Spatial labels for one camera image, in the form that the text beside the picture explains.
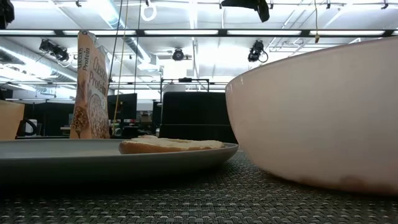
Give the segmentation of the Cheerios Protein cereal box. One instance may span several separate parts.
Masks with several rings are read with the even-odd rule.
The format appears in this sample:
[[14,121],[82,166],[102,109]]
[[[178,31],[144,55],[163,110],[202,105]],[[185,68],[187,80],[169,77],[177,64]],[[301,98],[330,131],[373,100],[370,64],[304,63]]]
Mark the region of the Cheerios Protein cereal box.
[[70,129],[72,139],[108,139],[109,58],[96,36],[78,33],[77,90]]

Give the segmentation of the grey round plate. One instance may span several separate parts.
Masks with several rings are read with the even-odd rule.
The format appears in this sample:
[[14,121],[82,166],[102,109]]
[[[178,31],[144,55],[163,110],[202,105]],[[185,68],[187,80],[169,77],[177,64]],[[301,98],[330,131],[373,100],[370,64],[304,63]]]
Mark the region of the grey round plate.
[[0,185],[68,184],[146,179],[209,169],[237,144],[202,151],[121,154],[119,139],[0,141]]

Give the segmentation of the bread slice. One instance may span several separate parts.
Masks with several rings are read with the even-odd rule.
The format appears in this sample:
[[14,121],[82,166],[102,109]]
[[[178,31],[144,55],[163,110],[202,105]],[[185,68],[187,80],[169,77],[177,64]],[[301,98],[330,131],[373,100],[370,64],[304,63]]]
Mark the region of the bread slice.
[[145,154],[162,152],[200,151],[207,149],[224,148],[224,143],[215,140],[184,140],[158,138],[156,136],[144,135],[138,138],[123,140],[119,144],[121,154]]

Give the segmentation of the black overhead frame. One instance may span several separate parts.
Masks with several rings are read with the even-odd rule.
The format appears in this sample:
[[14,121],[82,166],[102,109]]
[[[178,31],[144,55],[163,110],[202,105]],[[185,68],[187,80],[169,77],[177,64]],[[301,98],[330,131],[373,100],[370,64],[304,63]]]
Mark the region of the black overhead frame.
[[350,29],[97,29],[91,30],[97,37],[272,37],[272,38],[385,38],[398,37],[398,29],[350,30]]

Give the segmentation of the black monitor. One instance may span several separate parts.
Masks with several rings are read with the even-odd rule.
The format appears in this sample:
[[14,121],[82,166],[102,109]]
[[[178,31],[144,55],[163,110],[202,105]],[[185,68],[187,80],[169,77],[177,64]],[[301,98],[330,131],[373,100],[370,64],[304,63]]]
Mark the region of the black monitor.
[[136,119],[137,113],[137,94],[122,94],[122,95],[109,95],[108,102],[108,116],[110,120],[114,119]]

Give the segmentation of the grey woven placemat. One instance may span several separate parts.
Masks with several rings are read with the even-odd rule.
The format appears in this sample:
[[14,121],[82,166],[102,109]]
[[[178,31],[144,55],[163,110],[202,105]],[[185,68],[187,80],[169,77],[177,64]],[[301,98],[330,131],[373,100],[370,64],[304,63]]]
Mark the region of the grey woven placemat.
[[0,187],[0,224],[398,224],[398,197],[285,181],[239,151],[181,177]]

